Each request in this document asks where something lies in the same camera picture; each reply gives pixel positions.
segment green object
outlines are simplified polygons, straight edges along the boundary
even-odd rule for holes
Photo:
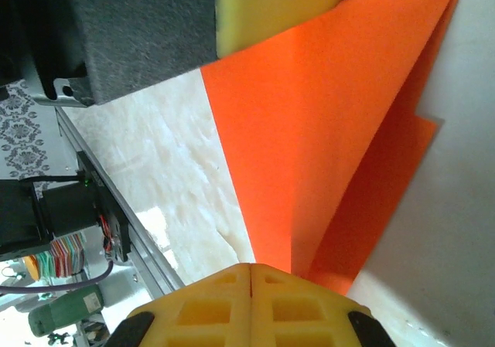
[[[32,310],[29,326],[36,337],[75,324],[103,308],[103,296],[97,285],[71,291],[55,301]]]

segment orange sheet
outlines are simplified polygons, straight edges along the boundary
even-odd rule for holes
[[[421,91],[398,94],[449,1],[344,0],[202,69],[257,261],[348,286],[435,131],[412,116]],[[403,160],[401,148],[412,148]],[[375,185],[388,163],[400,183]],[[359,206],[373,193],[383,209]]]

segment marble floor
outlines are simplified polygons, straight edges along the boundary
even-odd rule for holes
[[[254,261],[199,70],[64,110],[186,284]]]

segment yellow sponge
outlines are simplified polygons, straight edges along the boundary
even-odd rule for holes
[[[217,55],[224,57],[320,15],[339,0],[217,0]]]
[[[370,311],[261,264],[238,264],[134,310],[155,316],[140,347],[360,346],[348,313]]]

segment metal frame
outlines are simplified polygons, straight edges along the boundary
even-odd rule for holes
[[[74,151],[86,152],[88,158],[97,168],[100,177],[104,180],[104,183],[111,190],[111,193],[128,217],[131,224],[129,227],[129,236],[131,238],[131,253],[129,254],[129,258],[144,281],[150,296],[153,299],[156,299],[184,287],[185,285],[179,275],[148,235],[148,232],[141,224],[138,217],[127,204],[115,184],[111,181],[111,178],[104,171],[96,156],[74,127],[69,117],[62,108],[56,109],[56,115],[60,130],[67,137],[67,140],[74,148]]]

